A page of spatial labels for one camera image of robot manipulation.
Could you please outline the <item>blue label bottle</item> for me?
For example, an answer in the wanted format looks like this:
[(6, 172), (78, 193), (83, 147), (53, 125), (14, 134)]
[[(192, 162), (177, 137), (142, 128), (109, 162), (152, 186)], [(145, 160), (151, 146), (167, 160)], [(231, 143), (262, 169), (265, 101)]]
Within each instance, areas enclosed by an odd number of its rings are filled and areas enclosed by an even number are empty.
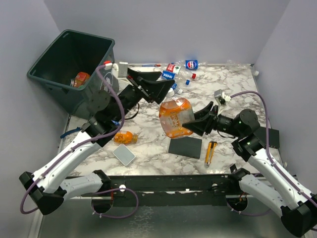
[(181, 95), (183, 93), (183, 89), (176, 83), (174, 83), (171, 88), (173, 89), (174, 93), (178, 95)]

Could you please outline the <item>big orange bottle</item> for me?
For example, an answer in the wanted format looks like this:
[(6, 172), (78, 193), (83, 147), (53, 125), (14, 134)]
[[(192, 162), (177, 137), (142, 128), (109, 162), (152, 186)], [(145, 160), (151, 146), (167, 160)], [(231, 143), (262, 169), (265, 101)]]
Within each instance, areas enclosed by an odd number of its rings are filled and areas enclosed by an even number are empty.
[(176, 95), (170, 88), (159, 109), (160, 124), (166, 136), (178, 139), (192, 135), (193, 132), (182, 125), (194, 119), (191, 103), (186, 98)]

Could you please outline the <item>large orange label bottle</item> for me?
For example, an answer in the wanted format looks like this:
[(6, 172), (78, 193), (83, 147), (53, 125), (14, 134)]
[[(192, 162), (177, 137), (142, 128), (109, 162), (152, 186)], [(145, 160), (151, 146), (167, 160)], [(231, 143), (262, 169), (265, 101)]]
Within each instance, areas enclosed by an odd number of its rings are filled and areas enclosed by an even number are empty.
[(89, 78), (90, 75), (88, 73), (79, 72), (74, 78), (73, 86), (79, 88), (80, 86), (84, 85)]

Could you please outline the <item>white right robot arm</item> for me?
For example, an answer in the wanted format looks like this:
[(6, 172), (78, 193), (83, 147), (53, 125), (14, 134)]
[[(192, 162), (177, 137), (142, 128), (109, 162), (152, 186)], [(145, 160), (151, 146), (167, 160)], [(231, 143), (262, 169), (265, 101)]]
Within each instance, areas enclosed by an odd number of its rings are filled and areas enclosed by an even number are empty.
[(246, 169), (230, 174), (228, 190), (241, 191), (255, 197), (269, 207), (292, 235), (300, 238), (317, 225), (317, 196), (300, 184), (268, 151), (269, 144), (257, 135), (269, 135), (271, 129), (261, 127), (253, 110), (242, 110), (235, 118), (223, 116), (218, 106), (209, 103), (194, 114), (194, 120), (184, 123), (184, 128), (202, 136), (212, 130), (236, 137), (232, 142), (235, 153), (256, 168), (270, 183), (259, 181)]

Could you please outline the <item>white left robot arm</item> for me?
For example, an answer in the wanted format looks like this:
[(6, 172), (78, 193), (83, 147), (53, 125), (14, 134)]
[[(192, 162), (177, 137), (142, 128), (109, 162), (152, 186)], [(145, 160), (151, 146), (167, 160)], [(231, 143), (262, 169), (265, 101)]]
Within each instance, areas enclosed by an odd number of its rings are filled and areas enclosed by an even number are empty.
[(24, 172), (19, 180), (26, 189), (20, 203), (20, 212), (24, 215), (39, 210), (48, 215), (62, 203), (76, 196), (95, 193), (105, 195), (112, 192), (110, 178), (101, 170), (78, 178), (68, 175), (87, 157), (103, 148), (121, 130), (126, 114), (140, 100), (160, 104), (175, 83), (174, 80), (160, 80), (160, 72), (137, 72), (127, 70), (130, 82), (120, 94), (117, 94), (107, 82), (107, 76), (113, 76), (110, 70), (102, 75), (105, 65), (96, 68), (96, 75), (107, 90), (96, 94), (90, 103), (92, 117), (81, 127), (73, 141), (50, 162), (35, 172)]

